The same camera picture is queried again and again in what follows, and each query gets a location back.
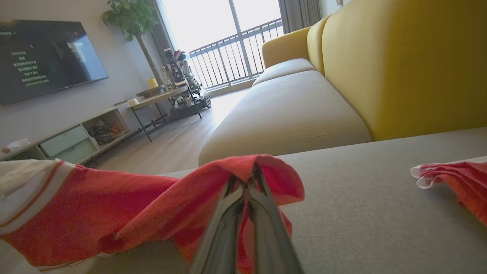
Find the yellow container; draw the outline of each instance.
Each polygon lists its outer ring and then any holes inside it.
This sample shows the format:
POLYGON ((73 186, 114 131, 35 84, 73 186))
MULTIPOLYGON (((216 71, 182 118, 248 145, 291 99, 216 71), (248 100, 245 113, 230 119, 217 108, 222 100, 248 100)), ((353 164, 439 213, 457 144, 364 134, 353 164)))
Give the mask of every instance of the yellow container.
POLYGON ((147 78, 147 83, 149 83, 150 88, 156 88, 159 86, 155 78, 147 78))

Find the drawer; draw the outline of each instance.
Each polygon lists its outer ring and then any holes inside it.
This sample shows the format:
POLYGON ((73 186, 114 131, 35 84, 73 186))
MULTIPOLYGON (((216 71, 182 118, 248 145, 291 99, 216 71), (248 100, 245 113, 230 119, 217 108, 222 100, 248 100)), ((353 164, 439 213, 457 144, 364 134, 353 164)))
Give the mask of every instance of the drawer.
POLYGON ((54 155, 53 158, 59 158, 61 160, 65 160, 66 162, 76 164, 78 160, 95 150, 96 149, 93 147, 90 139, 85 139, 78 144, 62 151, 61 153, 54 155))
POLYGON ((89 135, 86 133, 83 127, 77 126, 65 133, 59 134, 58 136, 45 141, 40 146, 45 152, 47 152, 49 157, 53 157, 54 155, 76 145, 88 137, 89 135))

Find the gray fabric surface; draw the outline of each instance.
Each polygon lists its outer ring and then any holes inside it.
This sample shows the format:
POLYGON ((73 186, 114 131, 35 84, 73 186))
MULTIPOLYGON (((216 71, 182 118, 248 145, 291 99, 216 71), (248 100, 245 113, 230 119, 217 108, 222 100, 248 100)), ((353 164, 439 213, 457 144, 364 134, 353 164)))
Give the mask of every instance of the gray fabric surface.
MULTIPOLYGON (((303 202, 282 207, 305 273, 487 273, 487 228, 448 187, 419 189, 409 173, 419 164, 485 155, 487 128, 279 156, 299 173, 306 191, 303 202)), ((187 267, 173 245, 155 247, 123 255, 125 272, 101 259, 91 274, 142 273, 137 268, 164 273, 166 256, 171 273, 187 267), (101 271, 110 269, 106 265, 121 271, 101 271)))
POLYGON ((254 81, 252 86, 255 86, 258 83, 262 83, 267 80, 279 78, 293 73, 308 71, 308 70, 316 70, 316 69, 308 60, 304 58, 284 61, 282 63, 275 64, 273 66, 266 68, 264 72, 262 72, 262 74, 254 81))
POLYGON ((199 165, 228 156, 285 155, 370 142, 355 110, 316 70, 253 86, 204 145, 199 165))

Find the wall-mounted black television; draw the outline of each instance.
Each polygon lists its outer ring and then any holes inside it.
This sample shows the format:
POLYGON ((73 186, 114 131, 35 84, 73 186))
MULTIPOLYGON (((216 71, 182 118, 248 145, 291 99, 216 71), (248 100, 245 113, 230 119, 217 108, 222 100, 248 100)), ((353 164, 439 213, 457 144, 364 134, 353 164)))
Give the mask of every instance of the wall-mounted black television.
POLYGON ((106 78, 81 22, 0 20, 0 104, 106 78))

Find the yellow backrest cushion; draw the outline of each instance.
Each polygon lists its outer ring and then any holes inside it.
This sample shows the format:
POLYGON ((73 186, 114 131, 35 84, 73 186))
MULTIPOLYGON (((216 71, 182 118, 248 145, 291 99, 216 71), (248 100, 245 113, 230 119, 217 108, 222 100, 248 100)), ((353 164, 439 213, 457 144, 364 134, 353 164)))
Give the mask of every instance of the yellow backrest cushion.
POLYGON ((326 78, 374 140, 487 126, 485 0, 354 0, 322 47, 326 78))
POLYGON ((311 26, 307 37, 309 61, 323 75, 325 75, 325 69, 323 67, 321 39, 323 36, 323 28, 329 17, 327 16, 311 26))

